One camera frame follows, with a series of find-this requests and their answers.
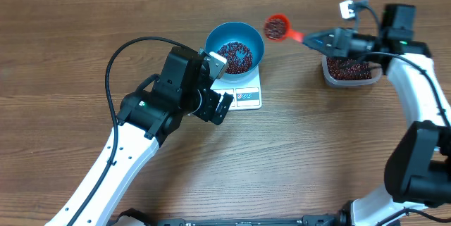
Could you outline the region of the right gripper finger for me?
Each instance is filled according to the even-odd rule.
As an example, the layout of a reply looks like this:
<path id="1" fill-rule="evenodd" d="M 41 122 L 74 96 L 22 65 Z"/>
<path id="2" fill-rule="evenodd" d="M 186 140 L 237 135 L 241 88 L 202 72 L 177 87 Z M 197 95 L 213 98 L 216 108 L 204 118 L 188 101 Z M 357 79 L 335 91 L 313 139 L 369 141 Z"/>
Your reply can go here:
<path id="1" fill-rule="evenodd" d="M 338 42 L 339 27 L 312 32 L 304 37 L 305 45 L 335 45 Z"/>
<path id="2" fill-rule="evenodd" d="M 327 57 L 337 58 L 340 55 L 340 51 L 336 49 L 333 42 L 305 41 L 304 45 Z"/>

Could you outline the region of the orange scoop with blue handle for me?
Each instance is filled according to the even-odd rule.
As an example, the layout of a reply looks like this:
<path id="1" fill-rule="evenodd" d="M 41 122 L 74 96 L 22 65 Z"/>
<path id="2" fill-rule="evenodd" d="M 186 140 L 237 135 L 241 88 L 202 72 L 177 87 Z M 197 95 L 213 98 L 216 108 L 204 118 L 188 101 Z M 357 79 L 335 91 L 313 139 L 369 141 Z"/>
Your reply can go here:
<path id="1" fill-rule="evenodd" d="M 286 39 L 293 39 L 299 43 L 304 41 L 304 34 L 293 30 L 288 17 L 282 13 L 271 15 L 265 20 L 264 35 L 275 42 Z"/>

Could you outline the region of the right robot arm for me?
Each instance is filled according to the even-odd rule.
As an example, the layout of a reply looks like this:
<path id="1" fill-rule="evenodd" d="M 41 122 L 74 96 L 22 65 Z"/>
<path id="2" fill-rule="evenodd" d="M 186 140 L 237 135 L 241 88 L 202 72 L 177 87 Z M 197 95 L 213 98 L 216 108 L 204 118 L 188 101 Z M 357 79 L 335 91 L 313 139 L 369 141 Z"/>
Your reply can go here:
<path id="1" fill-rule="evenodd" d="M 336 216 L 305 215 L 303 225 L 399 225 L 416 213 L 450 203 L 450 104 L 435 76 L 427 44 L 414 41 L 412 5 L 388 4 L 376 20 L 376 36 L 335 27 L 303 37 L 303 44 L 350 65 L 372 62 L 399 97 L 408 129 L 384 170 L 384 183 L 348 202 Z"/>

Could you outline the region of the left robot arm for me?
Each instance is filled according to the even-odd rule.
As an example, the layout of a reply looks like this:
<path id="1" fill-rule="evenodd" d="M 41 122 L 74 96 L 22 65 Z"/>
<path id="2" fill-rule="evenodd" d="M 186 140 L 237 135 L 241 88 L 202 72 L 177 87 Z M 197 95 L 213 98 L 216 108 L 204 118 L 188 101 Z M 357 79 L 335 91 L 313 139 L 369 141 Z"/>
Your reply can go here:
<path id="1" fill-rule="evenodd" d="M 146 81 L 152 90 L 141 84 L 123 99 L 98 159 L 49 225 L 106 225 L 135 176 L 185 115 L 220 125 L 233 96 L 218 94 L 211 85 L 227 65 L 213 51 L 173 47 L 162 74 Z"/>

